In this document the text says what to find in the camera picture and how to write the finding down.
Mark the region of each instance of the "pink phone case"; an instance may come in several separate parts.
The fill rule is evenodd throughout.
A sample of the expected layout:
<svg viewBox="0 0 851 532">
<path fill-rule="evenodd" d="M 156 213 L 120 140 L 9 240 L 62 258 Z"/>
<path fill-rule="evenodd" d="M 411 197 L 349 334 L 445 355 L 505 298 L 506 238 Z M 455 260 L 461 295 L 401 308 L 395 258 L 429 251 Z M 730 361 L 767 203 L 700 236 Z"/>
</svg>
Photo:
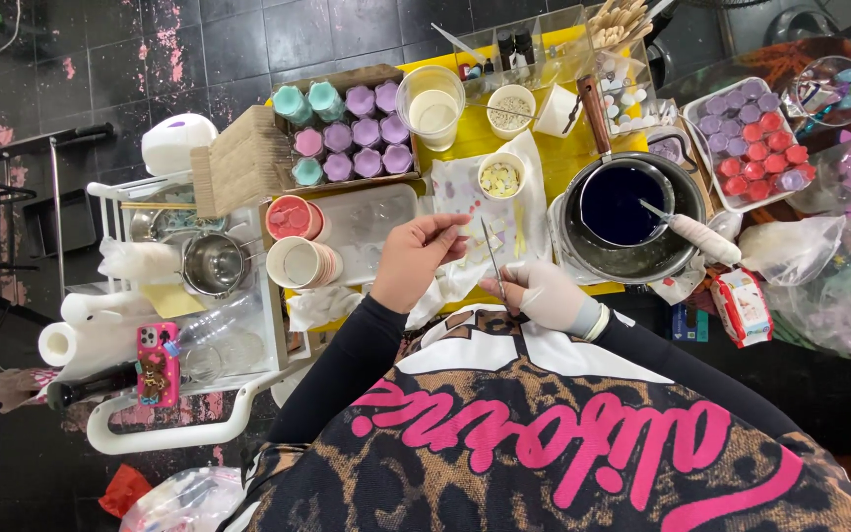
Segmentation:
<svg viewBox="0 0 851 532">
<path fill-rule="evenodd" d="M 174 406 L 180 396 L 180 359 L 172 322 L 136 330 L 136 393 L 140 404 Z"/>
</svg>

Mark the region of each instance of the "red plastic bag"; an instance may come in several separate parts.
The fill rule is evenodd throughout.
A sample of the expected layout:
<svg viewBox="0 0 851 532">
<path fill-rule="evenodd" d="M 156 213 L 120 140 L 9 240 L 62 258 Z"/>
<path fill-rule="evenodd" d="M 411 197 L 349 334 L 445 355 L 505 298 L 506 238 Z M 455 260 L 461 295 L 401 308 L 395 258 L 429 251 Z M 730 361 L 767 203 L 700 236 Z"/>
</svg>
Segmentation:
<svg viewBox="0 0 851 532">
<path fill-rule="evenodd" d="M 152 489 L 140 471 L 127 464 L 120 464 L 111 484 L 107 486 L 107 493 L 98 502 L 107 513 L 123 519 L 127 510 Z"/>
</svg>

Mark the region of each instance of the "dark blue wax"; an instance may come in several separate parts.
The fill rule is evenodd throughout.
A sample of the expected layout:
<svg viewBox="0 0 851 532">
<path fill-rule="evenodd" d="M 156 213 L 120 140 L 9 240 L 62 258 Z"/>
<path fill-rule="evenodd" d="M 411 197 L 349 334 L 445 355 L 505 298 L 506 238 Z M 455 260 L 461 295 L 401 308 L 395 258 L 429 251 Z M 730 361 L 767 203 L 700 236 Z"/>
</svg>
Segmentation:
<svg viewBox="0 0 851 532">
<path fill-rule="evenodd" d="M 596 236 L 617 245 L 636 245 L 661 224 L 639 199 L 665 210 L 662 187 L 641 170 L 613 166 L 587 181 L 582 201 L 584 224 Z"/>
</svg>

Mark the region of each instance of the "white bowl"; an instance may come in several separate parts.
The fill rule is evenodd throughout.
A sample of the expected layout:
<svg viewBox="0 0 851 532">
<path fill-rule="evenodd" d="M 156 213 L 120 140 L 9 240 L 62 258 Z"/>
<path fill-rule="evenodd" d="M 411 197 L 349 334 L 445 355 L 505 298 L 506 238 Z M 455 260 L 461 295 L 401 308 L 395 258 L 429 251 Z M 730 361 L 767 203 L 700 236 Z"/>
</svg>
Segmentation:
<svg viewBox="0 0 851 532">
<path fill-rule="evenodd" d="M 534 112 L 537 111 L 537 102 L 534 100 L 534 94 L 521 85 L 505 85 L 497 89 L 493 92 L 493 94 L 491 94 L 491 97 L 488 100 L 488 107 L 497 107 L 503 99 L 510 97 L 516 97 L 524 100 L 527 106 L 530 107 L 530 113 L 527 114 L 535 116 Z M 496 128 L 494 127 L 494 124 L 491 124 L 491 109 L 487 110 L 486 115 L 488 116 L 488 124 L 491 127 L 491 131 L 495 136 L 504 140 L 511 140 L 518 136 L 521 132 L 527 129 L 532 121 L 531 119 L 528 119 L 523 126 L 516 130 L 503 130 L 501 128 Z"/>
<path fill-rule="evenodd" d="M 481 187 L 481 174 L 486 168 L 495 163 L 506 163 L 511 166 L 514 166 L 514 170 L 517 172 L 517 190 L 514 192 L 514 194 L 508 196 L 507 198 L 498 198 L 496 196 L 491 196 L 488 191 L 484 189 L 484 187 Z M 526 170 L 524 167 L 524 161 L 522 161 L 520 157 L 514 155 L 514 153 L 508 153 L 507 151 L 496 151 L 491 155 L 485 157 L 479 165 L 479 174 L 477 176 L 477 179 L 479 180 L 479 188 L 481 189 L 481 193 L 484 194 L 486 198 L 494 201 L 506 201 L 514 199 L 517 197 L 518 194 L 521 193 L 521 190 L 524 189 L 524 184 L 526 183 L 525 171 Z"/>
</svg>

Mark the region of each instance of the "teal wax melt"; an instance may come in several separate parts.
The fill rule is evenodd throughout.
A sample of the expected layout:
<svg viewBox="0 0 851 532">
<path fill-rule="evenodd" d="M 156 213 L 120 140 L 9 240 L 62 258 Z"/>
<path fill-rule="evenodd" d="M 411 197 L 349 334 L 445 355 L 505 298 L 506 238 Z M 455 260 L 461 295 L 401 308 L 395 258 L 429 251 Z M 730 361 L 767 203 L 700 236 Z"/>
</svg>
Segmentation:
<svg viewBox="0 0 851 532">
<path fill-rule="evenodd" d="M 301 157 L 291 168 L 291 175 L 300 187 L 313 187 L 324 180 L 324 170 L 321 163 L 313 157 Z"/>
<path fill-rule="evenodd" d="M 307 91 L 307 101 L 324 122 L 336 122 L 343 117 L 343 99 L 329 81 L 311 83 L 310 90 Z"/>
<path fill-rule="evenodd" d="M 274 112 L 288 119 L 295 126 L 303 126 L 311 121 L 314 113 L 304 94 L 295 86 L 285 85 L 271 95 Z"/>
</svg>

